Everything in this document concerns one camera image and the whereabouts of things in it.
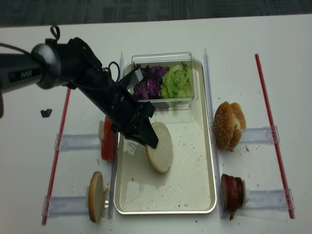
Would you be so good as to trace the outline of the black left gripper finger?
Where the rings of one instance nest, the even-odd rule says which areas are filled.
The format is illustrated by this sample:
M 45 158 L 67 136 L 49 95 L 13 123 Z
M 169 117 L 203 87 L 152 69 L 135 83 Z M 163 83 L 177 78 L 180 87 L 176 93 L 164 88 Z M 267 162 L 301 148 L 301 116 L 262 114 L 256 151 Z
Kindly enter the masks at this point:
M 154 132 L 149 117 L 142 117 L 130 122 L 124 132 L 124 137 L 142 145 L 148 145 L 155 149 L 158 137 Z

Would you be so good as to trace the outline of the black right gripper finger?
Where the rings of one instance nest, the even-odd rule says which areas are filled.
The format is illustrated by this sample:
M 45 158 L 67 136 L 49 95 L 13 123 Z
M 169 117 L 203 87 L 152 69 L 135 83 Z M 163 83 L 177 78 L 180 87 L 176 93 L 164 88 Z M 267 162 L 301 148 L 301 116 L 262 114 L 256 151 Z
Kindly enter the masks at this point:
M 155 111 L 155 106 L 151 102 L 141 102 L 140 113 L 147 117 L 152 117 Z

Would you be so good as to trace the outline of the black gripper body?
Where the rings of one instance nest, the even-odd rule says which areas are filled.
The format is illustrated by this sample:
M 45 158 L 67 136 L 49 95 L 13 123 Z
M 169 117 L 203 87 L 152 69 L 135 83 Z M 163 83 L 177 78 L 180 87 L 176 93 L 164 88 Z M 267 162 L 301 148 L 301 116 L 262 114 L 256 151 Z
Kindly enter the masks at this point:
M 100 61 L 83 40 L 71 39 L 68 46 L 78 56 L 77 68 L 82 69 L 75 86 L 112 120 L 112 130 L 124 135 L 131 121 L 144 117 L 140 113 L 141 102 L 103 71 Z

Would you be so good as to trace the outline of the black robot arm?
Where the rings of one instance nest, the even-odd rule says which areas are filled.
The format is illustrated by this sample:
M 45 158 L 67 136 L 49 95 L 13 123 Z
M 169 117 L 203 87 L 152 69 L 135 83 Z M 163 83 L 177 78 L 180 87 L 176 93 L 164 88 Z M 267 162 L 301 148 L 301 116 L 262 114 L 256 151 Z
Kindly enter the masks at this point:
M 81 39 L 67 44 L 54 39 L 35 46 L 31 53 L 1 54 L 0 92 L 36 84 L 44 90 L 57 86 L 79 88 L 113 122 L 112 130 L 126 139 L 156 148 L 156 136 L 150 118 L 155 107 L 139 102 L 122 82 L 113 80 L 91 48 Z

